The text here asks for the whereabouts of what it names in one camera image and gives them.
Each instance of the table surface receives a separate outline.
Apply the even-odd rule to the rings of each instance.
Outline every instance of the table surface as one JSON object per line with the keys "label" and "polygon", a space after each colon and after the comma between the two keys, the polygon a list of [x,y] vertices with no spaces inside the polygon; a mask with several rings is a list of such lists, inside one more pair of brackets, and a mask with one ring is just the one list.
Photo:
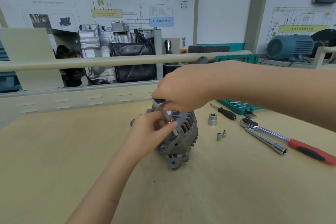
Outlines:
{"label": "table surface", "polygon": [[[64,223],[122,145],[130,121],[150,107],[141,102],[40,113],[5,127],[0,223]],[[179,170],[156,152],[139,163],[112,223],[335,223],[334,166],[291,148],[277,154],[245,132],[242,116],[231,121],[219,114],[211,127],[211,112],[210,105],[195,111],[199,137]],[[261,126],[336,155],[333,132],[267,110],[256,114]],[[217,142],[224,129],[226,139]]]}

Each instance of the hand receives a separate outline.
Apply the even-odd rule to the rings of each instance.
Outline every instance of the hand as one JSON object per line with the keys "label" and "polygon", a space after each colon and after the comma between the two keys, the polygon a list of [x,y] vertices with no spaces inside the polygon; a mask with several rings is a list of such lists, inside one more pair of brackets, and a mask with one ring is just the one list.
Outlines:
{"label": "hand", "polygon": [[127,135],[123,149],[140,161],[176,127],[176,121],[166,123],[162,112],[139,115]]}
{"label": "hand", "polygon": [[217,97],[217,90],[227,81],[237,63],[216,62],[206,65],[184,65],[168,73],[157,85],[152,98],[169,100],[164,110],[190,112]]}

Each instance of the blue label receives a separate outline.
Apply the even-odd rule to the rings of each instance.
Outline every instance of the blue label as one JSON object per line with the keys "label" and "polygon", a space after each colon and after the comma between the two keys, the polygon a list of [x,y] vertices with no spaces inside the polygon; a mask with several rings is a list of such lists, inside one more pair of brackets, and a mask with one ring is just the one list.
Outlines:
{"label": "blue label", "polygon": [[149,26],[164,28],[174,27],[174,17],[149,17]]}

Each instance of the black screwdriver handle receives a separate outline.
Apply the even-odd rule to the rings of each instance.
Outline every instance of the black screwdriver handle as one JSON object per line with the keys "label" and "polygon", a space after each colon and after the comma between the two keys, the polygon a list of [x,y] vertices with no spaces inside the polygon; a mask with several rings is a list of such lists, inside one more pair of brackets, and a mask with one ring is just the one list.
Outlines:
{"label": "black screwdriver handle", "polygon": [[219,107],[218,112],[221,113],[222,115],[224,115],[226,118],[228,118],[230,120],[237,119],[237,115],[235,115],[233,112],[225,110],[223,107]]}

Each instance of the yellow box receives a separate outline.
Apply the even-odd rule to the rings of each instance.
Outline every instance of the yellow box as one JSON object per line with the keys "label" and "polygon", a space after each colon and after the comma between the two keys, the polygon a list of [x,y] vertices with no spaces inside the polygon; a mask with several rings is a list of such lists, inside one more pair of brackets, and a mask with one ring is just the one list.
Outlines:
{"label": "yellow box", "polygon": [[123,18],[121,9],[91,9],[94,18]]}
{"label": "yellow box", "polygon": [[327,25],[285,25],[279,27],[279,33],[318,32],[329,28]]}

